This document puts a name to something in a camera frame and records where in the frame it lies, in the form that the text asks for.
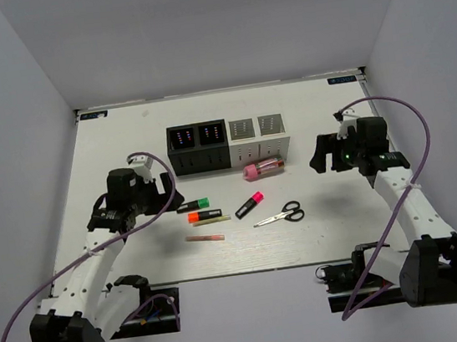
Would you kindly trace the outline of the green cap black highlighter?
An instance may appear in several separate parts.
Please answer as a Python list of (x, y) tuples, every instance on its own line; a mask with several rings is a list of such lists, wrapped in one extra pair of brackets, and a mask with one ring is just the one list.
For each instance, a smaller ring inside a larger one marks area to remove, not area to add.
[(181, 204), (179, 208), (176, 210), (176, 212), (178, 212), (179, 214), (193, 212), (199, 209), (206, 209), (209, 206), (209, 198), (205, 197), (198, 200), (194, 200), (192, 202), (186, 202)]

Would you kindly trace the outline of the orange cap black highlighter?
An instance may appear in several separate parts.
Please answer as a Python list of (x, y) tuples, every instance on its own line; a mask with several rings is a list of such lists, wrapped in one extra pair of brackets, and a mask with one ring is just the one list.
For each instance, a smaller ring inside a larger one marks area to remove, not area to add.
[(189, 223), (199, 222), (199, 221), (206, 221), (206, 219), (212, 219), (216, 217), (222, 216), (221, 209), (211, 209), (205, 211), (198, 211), (189, 213), (187, 218)]

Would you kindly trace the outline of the yellow translucent pen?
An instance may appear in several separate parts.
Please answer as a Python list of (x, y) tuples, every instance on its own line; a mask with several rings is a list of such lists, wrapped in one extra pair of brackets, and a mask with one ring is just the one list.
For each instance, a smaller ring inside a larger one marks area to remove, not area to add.
[(191, 225), (193, 227), (200, 227), (200, 226), (205, 226), (206, 224), (213, 224), (216, 222), (225, 222), (225, 221), (230, 221), (230, 220), (231, 220), (231, 216), (225, 215), (225, 216), (219, 216), (219, 217), (213, 217), (213, 218), (206, 218), (205, 220), (193, 222)]

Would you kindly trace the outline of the pink cap black highlighter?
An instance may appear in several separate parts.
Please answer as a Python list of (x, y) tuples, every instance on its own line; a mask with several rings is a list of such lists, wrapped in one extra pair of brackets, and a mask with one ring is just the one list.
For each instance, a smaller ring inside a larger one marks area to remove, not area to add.
[(253, 194), (252, 197), (250, 197), (250, 199), (248, 199), (238, 210), (237, 212), (235, 213), (235, 216), (237, 219), (242, 219), (244, 216), (247, 215), (247, 213), (251, 212), (251, 210), (254, 209), (254, 207), (256, 207), (257, 204), (261, 203), (261, 201), (263, 200), (264, 198), (264, 195), (259, 192), (259, 191), (256, 191), (255, 194)]

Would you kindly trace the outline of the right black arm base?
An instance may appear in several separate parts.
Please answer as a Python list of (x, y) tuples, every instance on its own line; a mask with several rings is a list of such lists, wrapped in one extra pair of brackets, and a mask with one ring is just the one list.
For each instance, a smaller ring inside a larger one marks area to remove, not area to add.
[(315, 271), (316, 280), (326, 287), (330, 310), (341, 314), (342, 319), (349, 318), (354, 311), (403, 304), (405, 301), (399, 273), (408, 253), (395, 250), (388, 244), (381, 247), (362, 285), (356, 289), (377, 246), (376, 242), (361, 243), (352, 251), (349, 261), (324, 264)]

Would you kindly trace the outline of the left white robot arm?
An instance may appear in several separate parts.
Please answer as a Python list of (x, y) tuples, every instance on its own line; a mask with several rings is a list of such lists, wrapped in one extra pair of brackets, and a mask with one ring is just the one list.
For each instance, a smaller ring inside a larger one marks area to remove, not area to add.
[(159, 192), (149, 171), (136, 166), (113, 169), (107, 190), (93, 206), (81, 263), (46, 314), (34, 315), (32, 342), (108, 342), (131, 314), (142, 317), (154, 308), (153, 294), (122, 280), (104, 294), (109, 273), (137, 218), (173, 212), (183, 202), (171, 171), (160, 174)]

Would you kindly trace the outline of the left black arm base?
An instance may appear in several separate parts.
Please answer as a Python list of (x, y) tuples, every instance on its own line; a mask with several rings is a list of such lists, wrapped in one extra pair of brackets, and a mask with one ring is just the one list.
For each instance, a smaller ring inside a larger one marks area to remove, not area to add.
[(133, 309), (111, 339), (180, 332), (180, 290), (175, 285), (154, 286), (146, 277), (133, 274), (120, 276), (110, 287), (110, 293), (122, 287), (134, 296)]

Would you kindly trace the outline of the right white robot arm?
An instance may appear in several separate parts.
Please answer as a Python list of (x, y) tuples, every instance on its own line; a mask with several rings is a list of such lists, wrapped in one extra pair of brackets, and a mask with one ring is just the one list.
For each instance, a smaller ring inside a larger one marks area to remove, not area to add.
[(457, 232), (438, 215), (412, 182), (411, 165), (404, 154), (391, 151), (387, 123), (381, 117), (342, 122), (338, 133), (319, 135), (310, 166), (356, 169), (384, 199), (409, 243), (406, 253), (393, 250), (383, 239), (361, 243), (352, 253), (352, 269), (341, 274), (324, 269), (331, 287), (371, 287), (382, 279), (401, 289), (412, 307), (457, 304)]

